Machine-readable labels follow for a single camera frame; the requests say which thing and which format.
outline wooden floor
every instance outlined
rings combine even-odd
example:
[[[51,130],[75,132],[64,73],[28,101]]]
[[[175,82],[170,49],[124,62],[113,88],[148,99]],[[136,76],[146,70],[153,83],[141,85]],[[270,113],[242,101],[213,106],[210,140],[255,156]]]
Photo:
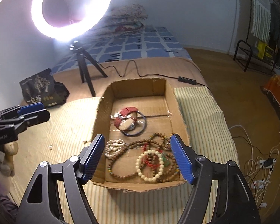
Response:
[[[268,154],[280,140],[280,120],[261,91],[261,86],[270,77],[254,71],[243,72],[230,55],[200,49],[187,50],[201,69],[208,87],[223,110],[227,125],[229,127],[244,126],[252,144],[257,146],[263,154]],[[240,129],[231,129],[231,134],[234,137],[245,136]],[[245,162],[251,159],[251,147],[242,137],[234,138],[234,141],[243,171]],[[280,145],[278,149],[279,156],[270,179],[272,183],[269,184],[263,199],[267,207],[260,210],[262,220],[280,205],[280,187],[276,195],[280,185]],[[257,156],[268,158],[268,155],[260,154],[256,148],[253,152],[254,159]],[[260,173],[256,178],[258,180],[261,180]]]

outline glowing ring lamp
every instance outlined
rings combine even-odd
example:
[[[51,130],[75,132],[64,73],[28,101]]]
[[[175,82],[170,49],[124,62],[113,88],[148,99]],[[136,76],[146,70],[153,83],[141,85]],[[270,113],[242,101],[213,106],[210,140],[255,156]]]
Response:
[[[32,1],[31,16],[36,28],[44,35],[60,41],[70,41],[96,25],[107,11],[110,1],[111,0],[91,0],[85,7],[86,16],[82,21],[61,28],[56,28],[48,24],[43,17],[43,0]]]

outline tripod leg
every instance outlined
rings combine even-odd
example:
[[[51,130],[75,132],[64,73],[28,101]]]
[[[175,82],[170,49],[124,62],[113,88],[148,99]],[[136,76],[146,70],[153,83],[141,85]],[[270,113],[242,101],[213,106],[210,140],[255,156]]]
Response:
[[[96,69],[103,75],[104,78],[108,77],[106,75],[106,73],[102,70],[102,68],[99,66],[99,64],[97,63],[97,61],[95,59],[93,59],[91,57],[91,55],[86,51],[84,50],[83,51],[85,57],[96,67]]]
[[[81,81],[82,81],[82,83],[84,83],[85,82],[85,77],[84,77],[84,74],[83,74],[83,71],[82,71],[82,67],[81,67],[81,63],[83,63],[83,62],[80,61],[81,59],[79,59],[78,55],[77,55],[77,60],[78,60],[78,66],[79,66]]]
[[[79,53],[79,54],[77,54],[77,57],[78,57],[78,63],[79,63],[79,68],[80,68],[80,74],[81,74],[81,76],[83,75],[83,79],[85,77],[87,85],[90,89],[91,95],[93,97],[95,97],[96,92],[95,92],[95,90],[93,88],[93,85],[92,85],[92,82],[91,82],[91,78],[90,78],[89,71],[88,71],[88,68],[87,68],[87,64],[86,64],[86,61],[85,61],[85,58],[84,58],[84,54]]]

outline red watch strap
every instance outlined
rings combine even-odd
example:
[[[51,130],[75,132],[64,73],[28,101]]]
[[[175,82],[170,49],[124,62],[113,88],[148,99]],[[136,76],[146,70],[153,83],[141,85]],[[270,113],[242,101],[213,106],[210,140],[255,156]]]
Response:
[[[125,118],[127,115],[129,115],[132,112],[138,111],[136,107],[125,107],[118,111],[118,114],[120,114],[123,118]],[[122,119],[117,116],[114,120],[114,125],[118,129],[119,125],[121,123]]]

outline tripod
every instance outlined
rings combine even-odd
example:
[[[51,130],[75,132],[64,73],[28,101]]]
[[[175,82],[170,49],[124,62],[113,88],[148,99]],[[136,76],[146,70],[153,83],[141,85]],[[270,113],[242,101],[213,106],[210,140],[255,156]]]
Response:
[[[87,82],[87,85],[90,89],[91,95],[93,97],[96,96],[96,92],[93,88],[92,81],[89,75],[89,71],[87,69],[87,64],[85,61],[85,58],[89,60],[95,67],[96,69],[103,75],[104,78],[107,78],[108,76],[102,68],[100,68],[98,62],[91,57],[91,55],[82,47],[81,43],[79,41],[73,41],[73,43],[69,46],[69,49],[72,50],[76,55],[77,55],[77,60],[78,60],[78,66],[79,66],[79,71],[81,75],[81,80],[82,83]]]

